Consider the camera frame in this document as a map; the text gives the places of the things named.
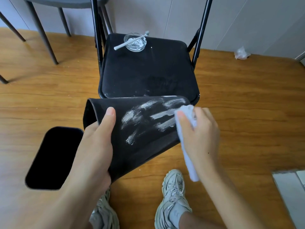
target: wooden floor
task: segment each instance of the wooden floor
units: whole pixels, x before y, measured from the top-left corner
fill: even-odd
[[[44,134],[54,126],[82,128],[87,98],[98,98],[92,37],[48,34],[54,65],[38,33],[21,42],[0,28],[0,228],[25,228],[57,191],[34,191],[25,175]],[[220,160],[238,190],[270,228],[292,229],[272,171],[305,168],[305,68],[291,59],[201,50],[196,66],[197,106],[209,107],[221,129]],[[154,228],[161,185],[171,169],[185,177],[195,215],[222,224],[200,183],[190,181],[180,145],[112,186],[110,203],[121,228]]]

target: white plastic bag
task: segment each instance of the white plastic bag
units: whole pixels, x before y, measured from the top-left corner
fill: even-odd
[[[244,47],[239,48],[236,52],[234,52],[235,58],[236,59],[241,59],[241,60],[245,60],[247,59],[251,54],[247,53],[245,51]]]

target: white sneaker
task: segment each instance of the white sneaker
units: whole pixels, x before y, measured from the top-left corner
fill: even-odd
[[[171,209],[175,204],[180,204],[187,211],[192,212],[188,201],[185,198],[185,188],[182,173],[173,169],[167,173],[162,184],[163,200],[160,203],[156,216],[156,229],[172,229],[176,228],[169,219]]]
[[[109,205],[109,197],[110,189],[107,189],[106,193],[97,201],[96,207],[91,214],[90,222],[91,220],[96,220],[96,214],[98,213],[102,218],[101,224],[103,225],[100,229],[120,229],[117,214]]]

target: small glass dish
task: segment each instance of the small glass dish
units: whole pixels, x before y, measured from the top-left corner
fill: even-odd
[[[139,34],[139,33],[126,34],[124,37],[124,42],[127,42],[128,40],[131,40],[133,38],[138,38],[141,36],[142,36],[142,34]],[[126,48],[133,52],[140,52],[140,51],[144,50],[145,46],[146,46],[146,38],[143,37],[131,44],[126,45]]]

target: fingernail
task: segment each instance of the fingernail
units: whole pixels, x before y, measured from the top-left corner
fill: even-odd
[[[107,111],[106,111],[105,114],[106,114],[106,115],[113,115],[113,114],[114,114],[114,108],[113,108],[113,107],[107,108]]]
[[[184,117],[184,113],[182,111],[177,111],[177,116],[179,119]]]

